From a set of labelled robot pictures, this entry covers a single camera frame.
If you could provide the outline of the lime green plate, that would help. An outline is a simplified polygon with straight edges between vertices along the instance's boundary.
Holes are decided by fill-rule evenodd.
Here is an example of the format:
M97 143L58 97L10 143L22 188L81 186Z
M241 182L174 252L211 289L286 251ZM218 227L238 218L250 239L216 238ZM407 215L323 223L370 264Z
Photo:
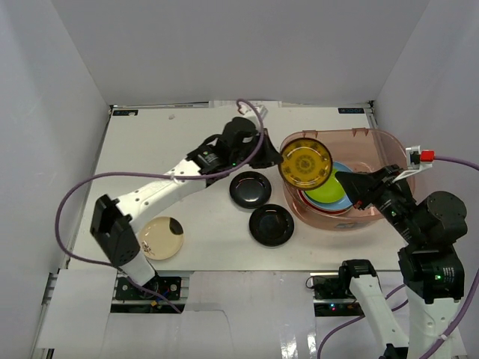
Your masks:
M335 176L331 175L320 187L305 191L305 195L318 203L334 203L346 194Z

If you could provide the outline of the light blue plastic plate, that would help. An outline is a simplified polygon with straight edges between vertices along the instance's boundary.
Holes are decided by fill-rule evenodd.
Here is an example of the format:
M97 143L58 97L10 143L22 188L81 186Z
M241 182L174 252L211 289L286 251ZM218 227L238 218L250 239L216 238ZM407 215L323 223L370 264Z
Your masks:
M348 210L352 203L335 177L338 171L351 172L352 170L340 162L334 162L332 174L323 185L314 190L298 191L298 194L308 205L324 212Z

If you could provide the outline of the yellow patterned brown-rim plate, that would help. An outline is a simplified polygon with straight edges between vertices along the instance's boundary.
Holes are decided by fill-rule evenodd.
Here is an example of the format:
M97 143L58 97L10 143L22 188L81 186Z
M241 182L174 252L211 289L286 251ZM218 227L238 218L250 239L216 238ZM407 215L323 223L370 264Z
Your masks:
M281 146L280 154L282 163L278 171L291 187L303 191L316 189L332 175L332 155L317 139L295 138Z

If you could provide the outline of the black glossy plate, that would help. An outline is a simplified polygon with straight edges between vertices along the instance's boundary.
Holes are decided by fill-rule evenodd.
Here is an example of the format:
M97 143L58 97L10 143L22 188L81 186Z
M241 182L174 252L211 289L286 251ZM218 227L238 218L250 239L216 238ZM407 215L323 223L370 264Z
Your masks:
M229 194L237 206L243 209L256 209L269 201L272 186L263 174L246 171L231 180Z
M276 248L290 240L295 224L292 215L283 206L270 203L253 211L248 228L256 242Z

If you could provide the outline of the red teal floral plate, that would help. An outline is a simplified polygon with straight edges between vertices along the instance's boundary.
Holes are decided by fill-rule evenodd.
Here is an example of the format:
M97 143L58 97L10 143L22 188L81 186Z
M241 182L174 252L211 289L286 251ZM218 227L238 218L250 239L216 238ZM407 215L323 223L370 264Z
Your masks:
M353 204L346 195L341 200L334 203L318 203L306 196L304 191L296 190L296 193L307 208L322 214L342 215L353 207Z

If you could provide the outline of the cream plate with flowers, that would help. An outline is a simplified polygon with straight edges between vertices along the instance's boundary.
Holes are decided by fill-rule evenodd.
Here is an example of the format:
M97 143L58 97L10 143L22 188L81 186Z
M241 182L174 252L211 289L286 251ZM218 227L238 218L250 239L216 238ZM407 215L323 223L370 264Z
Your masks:
M183 247L183 227L175 218L156 217L141 229L138 241L146 258L167 260Z

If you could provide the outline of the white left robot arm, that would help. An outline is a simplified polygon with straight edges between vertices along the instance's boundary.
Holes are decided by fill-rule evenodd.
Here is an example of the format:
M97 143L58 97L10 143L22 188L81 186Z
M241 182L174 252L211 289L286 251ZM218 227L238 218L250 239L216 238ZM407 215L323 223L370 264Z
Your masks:
M107 194L99 197L91 235L109 263L132 280L132 289L141 298L151 298L158 290L156 271L137 239L145 224L183 198L227 177L241 163L262 169L282 161L266 129L258 129L245 117L235 117L222 133L206 138L163 178L115 199Z

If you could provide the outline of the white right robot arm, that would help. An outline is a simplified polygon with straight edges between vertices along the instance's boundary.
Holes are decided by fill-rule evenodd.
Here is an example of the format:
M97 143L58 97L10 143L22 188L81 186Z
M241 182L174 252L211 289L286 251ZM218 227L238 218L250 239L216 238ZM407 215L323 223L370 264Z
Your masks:
M373 173L335 174L355 208L375 207L406 241L397 255L409 303L409 331L398 325L369 260L343 261L338 288L343 296L357 299L382 358L451 358L450 335L465 312L460 306L465 271L454 243L467 234L467 210L446 191L417 203L406 176L396 165Z

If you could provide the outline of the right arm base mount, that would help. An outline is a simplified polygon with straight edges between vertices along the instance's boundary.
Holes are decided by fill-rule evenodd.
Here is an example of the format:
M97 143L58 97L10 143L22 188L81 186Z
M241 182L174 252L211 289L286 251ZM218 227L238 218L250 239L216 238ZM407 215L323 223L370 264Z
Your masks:
M317 318L363 314L356 297L342 287L337 275L311 275L305 286L313 293L314 314Z

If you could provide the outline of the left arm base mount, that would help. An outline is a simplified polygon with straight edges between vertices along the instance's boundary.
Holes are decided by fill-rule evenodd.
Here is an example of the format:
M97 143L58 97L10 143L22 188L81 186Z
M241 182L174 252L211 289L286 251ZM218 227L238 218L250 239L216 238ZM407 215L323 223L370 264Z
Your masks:
M178 276L156 276L142 289L127 277L118 277L112 297L112 313L180 314L186 301Z

